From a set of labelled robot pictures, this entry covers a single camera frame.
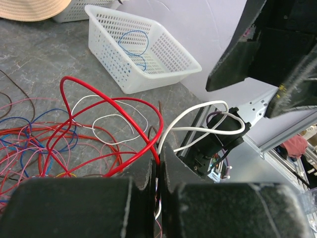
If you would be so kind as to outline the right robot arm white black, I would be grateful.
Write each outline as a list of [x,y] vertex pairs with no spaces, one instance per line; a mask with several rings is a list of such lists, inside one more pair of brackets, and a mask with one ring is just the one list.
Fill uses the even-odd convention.
[[317,3],[314,0],[249,0],[231,42],[208,76],[206,90],[219,90],[246,78],[277,87],[263,104],[249,102],[210,113],[194,136],[184,161],[209,175],[261,118],[317,107]]

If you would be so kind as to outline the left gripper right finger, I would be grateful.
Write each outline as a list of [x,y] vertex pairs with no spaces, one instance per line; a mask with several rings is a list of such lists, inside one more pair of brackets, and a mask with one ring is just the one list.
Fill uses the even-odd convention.
[[280,183],[213,183],[165,143],[161,159],[163,233],[168,238],[307,238],[296,193]]

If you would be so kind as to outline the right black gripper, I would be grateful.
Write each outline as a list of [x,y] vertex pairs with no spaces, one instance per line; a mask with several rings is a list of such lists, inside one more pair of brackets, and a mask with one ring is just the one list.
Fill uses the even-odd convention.
[[266,108],[268,119],[315,110],[316,43],[315,0],[248,0],[227,49],[208,76],[206,91],[242,82],[248,75],[280,85]]

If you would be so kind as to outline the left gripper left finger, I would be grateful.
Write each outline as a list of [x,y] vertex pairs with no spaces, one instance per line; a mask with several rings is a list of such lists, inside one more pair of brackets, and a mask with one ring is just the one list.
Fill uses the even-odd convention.
[[12,194],[3,238],[151,238],[158,168],[141,158],[110,178],[33,178]]

